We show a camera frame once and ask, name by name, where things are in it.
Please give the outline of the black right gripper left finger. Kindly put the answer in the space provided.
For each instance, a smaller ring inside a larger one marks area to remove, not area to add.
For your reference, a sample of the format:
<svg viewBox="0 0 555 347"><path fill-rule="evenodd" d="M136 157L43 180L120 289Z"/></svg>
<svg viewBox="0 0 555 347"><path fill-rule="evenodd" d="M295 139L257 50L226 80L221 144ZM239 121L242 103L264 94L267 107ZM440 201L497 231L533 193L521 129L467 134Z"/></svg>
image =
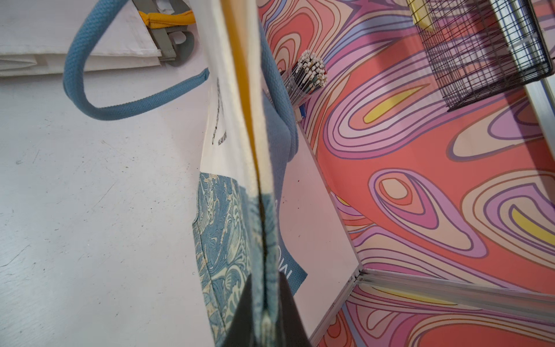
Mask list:
<svg viewBox="0 0 555 347"><path fill-rule="evenodd" d="M256 346L252 316L251 278L247 278L223 347Z"/></svg>

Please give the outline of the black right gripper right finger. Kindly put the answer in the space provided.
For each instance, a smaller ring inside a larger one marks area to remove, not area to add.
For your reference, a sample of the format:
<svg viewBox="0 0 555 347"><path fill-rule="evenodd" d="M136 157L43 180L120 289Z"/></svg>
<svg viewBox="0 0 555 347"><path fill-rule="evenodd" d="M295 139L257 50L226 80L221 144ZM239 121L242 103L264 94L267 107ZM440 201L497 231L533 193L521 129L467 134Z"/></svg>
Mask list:
<svg viewBox="0 0 555 347"><path fill-rule="evenodd" d="M283 273L280 279L280 314L277 323L277 346L311 347L301 317L297 310L288 280Z"/></svg>

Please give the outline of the cream blue-handled tote bag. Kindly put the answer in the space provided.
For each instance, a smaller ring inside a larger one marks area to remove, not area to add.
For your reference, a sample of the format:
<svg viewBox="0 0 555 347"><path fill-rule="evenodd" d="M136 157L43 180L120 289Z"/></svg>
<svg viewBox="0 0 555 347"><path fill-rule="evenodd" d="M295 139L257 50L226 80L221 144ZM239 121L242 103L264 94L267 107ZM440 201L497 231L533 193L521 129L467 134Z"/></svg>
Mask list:
<svg viewBox="0 0 555 347"><path fill-rule="evenodd" d="M138 101L98 108L85 95L81 45L66 57L63 85L84 114L127 119L211 86L193 222L197 269L210 330L223 346L251 278L256 346L277 346L280 314L279 199L298 151L296 120L254 1L191 3L208 66Z"/></svg>

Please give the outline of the olive green canvas bag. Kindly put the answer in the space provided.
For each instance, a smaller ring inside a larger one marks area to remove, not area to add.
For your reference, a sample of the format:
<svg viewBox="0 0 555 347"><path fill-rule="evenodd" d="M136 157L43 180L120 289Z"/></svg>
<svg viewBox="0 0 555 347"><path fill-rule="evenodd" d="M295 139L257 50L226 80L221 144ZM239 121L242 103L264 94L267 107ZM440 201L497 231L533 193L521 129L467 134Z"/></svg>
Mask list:
<svg viewBox="0 0 555 347"><path fill-rule="evenodd" d="M168 1L166 13L157 1L134 0L145 26L161 56L159 60L172 67L182 66L195 50L195 36L188 27L195 23L195 16L184 1Z"/></svg>

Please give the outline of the white yellow-handled bag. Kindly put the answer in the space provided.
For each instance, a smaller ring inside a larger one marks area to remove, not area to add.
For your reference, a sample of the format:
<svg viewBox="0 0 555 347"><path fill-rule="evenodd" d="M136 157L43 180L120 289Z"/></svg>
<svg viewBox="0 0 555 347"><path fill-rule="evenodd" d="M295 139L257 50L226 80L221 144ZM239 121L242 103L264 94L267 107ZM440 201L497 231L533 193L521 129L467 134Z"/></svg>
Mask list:
<svg viewBox="0 0 555 347"><path fill-rule="evenodd" d="M161 63L133 1L1 2L1 76L59 74L77 45L85 71Z"/></svg>

